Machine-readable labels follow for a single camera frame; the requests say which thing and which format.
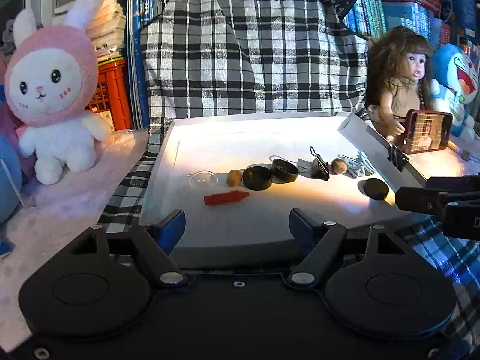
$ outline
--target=bunny ear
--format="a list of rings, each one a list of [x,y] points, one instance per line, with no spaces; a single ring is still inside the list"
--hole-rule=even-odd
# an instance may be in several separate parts
[[[75,0],[63,24],[85,30],[97,15],[104,0]]]
[[[13,22],[13,41],[15,42],[15,47],[18,48],[18,46],[30,35],[33,35],[35,31],[37,31],[37,24],[33,11],[31,8],[25,8],[17,15]]]

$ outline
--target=black and white checkered fabric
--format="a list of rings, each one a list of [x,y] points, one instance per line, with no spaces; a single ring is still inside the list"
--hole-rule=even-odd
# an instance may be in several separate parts
[[[355,0],[157,0],[142,31],[150,106],[146,152],[99,222],[108,232],[138,221],[171,121],[262,112],[364,113],[367,41],[341,19]],[[444,237],[429,219],[405,230],[412,247],[457,289],[446,332],[480,338],[479,243]]]

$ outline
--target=blue ball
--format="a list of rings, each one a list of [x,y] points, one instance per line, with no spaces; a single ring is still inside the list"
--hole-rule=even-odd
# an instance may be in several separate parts
[[[15,148],[7,138],[0,134],[0,159],[7,164],[15,186],[20,191],[22,187],[22,169]],[[19,203],[18,197],[11,186],[3,166],[0,164],[0,223],[3,223],[14,212]]]

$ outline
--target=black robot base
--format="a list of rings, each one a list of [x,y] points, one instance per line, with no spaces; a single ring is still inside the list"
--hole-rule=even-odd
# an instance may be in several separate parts
[[[383,226],[358,234],[294,209],[290,232],[306,253],[294,271],[187,274],[167,256],[184,223],[179,211],[162,235],[83,232],[23,284],[33,335],[12,359],[461,358],[441,333],[452,284]],[[345,254],[365,257],[341,268]]]

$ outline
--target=pink bunny plush toy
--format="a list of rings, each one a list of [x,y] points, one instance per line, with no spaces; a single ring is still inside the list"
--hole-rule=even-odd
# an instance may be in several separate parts
[[[54,184],[63,166],[90,169],[97,159],[94,139],[106,140],[110,128],[85,110],[97,88],[98,63],[85,29],[104,0],[75,0],[64,24],[37,30],[31,9],[13,24],[17,50],[5,74],[10,109],[28,127],[19,139],[23,157],[37,155],[37,179]]]

